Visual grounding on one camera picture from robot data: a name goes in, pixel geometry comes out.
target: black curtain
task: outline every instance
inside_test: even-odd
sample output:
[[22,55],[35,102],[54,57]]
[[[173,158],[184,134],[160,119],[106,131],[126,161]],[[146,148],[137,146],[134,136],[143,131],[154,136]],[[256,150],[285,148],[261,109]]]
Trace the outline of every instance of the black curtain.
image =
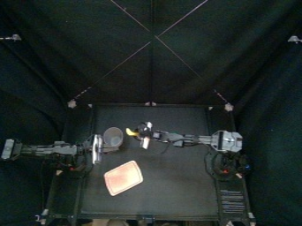
[[262,225],[301,225],[302,45],[281,46],[237,116],[254,170],[252,209]]
[[[0,27],[2,37],[18,34],[3,17]],[[26,144],[61,140],[66,104],[47,77],[47,69],[30,46],[0,41],[0,154],[7,139],[21,139]],[[51,178],[51,171],[39,160],[0,162],[2,225],[35,225]]]

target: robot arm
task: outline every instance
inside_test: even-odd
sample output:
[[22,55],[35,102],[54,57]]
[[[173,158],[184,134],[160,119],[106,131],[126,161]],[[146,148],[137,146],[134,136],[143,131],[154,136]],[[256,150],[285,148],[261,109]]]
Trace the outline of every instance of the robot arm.
[[194,145],[208,145],[218,152],[237,153],[242,149],[242,136],[238,132],[218,131],[212,136],[181,135],[177,133],[153,131],[150,122],[142,123],[133,132],[126,129],[130,136],[137,137],[141,142],[141,147],[147,149],[150,140],[160,142],[170,142],[176,147],[188,147]]

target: yellow object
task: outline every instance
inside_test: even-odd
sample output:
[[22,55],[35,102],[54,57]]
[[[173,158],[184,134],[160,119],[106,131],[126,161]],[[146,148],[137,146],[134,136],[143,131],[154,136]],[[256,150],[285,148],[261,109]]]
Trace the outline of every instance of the yellow object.
[[129,128],[126,128],[126,133],[127,133],[127,135],[131,136],[131,137],[135,137],[135,136],[139,135],[138,132],[133,132]]

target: black fabric backdrop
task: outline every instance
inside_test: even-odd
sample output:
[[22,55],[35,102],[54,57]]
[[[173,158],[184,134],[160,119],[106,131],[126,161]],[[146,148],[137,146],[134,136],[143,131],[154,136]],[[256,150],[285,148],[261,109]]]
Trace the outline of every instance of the black fabric backdrop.
[[[302,46],[288,39],[300,35],[301,9],[300,0],[2,1],[0,36],[23,40],[0,41],[0,144],[59,139],[74,98],[224,104],[217,90],[236,105],[256,164],[249,191],[257,219],[300,225]],[[2,188],[10,186],[3,181]],[[26,193],[21,203],[33,200],[38,208],[37,195]],[[9,215],[15,199],[2,192],[0,223],[37,214],[11,208]]]

